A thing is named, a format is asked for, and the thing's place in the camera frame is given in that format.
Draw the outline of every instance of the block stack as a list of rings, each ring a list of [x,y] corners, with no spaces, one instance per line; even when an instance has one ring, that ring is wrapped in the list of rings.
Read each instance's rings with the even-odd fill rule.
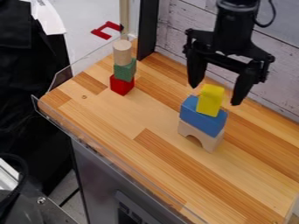
[[[222,87],[204,85],[200,96],[189,96],[181,106],[178,133],[196,137],[211,153],[224,136],[227,112],[220,109],[224,93]]]
[[[136,59],[131,55],[132,44],[127,40],[114,43],[115,73],[110,77],[110,88],[126,95],[135,85]]]

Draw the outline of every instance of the green block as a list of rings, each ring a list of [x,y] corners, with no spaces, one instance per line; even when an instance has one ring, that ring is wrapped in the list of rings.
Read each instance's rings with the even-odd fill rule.
[[[136,73],[136,59],[132,59],[127,66],[115,65],[115,78],[126,82],[131,82]]]

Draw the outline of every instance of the wooden tabletop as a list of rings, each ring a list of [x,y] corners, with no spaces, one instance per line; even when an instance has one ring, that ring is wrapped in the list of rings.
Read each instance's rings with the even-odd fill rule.
[[[209,223],[283,223],[299,193],[298,124],[250,100],[232,107],[227,90],[225,140],[209,154],[177,133],[181,103],[199,91],[187,87],[185,66],[153,53],[138,62],[136,87],[120,96],[109,89],[113,64],[108,56],[89,67],[39,107],[111,161],[120,158],[123,170],[195,223],[192,213]]]

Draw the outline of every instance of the red tape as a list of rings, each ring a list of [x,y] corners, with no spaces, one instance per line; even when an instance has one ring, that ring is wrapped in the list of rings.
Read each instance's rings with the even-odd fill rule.
[[[91,31],[91,33],[93,33],[94,35],[102,38],[102,39],[105,39],[105,40],[108,40],[108,39],[111,39],[111,35],[109,34],[106,34],[105,32],[103,32],[102,30],[104,30],[105,28],[111,28],[115,31],[118,31],[118,32],[121,32],[122,31],[122,27],[118,24],[115,24],[115,23],[112,23],[110,21],[107,21],[103,26],[101,26],[99,29],[95,29],[93,31]]]

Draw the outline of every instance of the wooden cylinder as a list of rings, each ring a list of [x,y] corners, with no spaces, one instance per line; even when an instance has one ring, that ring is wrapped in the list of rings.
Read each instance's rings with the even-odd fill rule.
[[[113,45],[115,64],[118,66],[127,66],[132,61],[132,44],[127,40],[116,41]]]

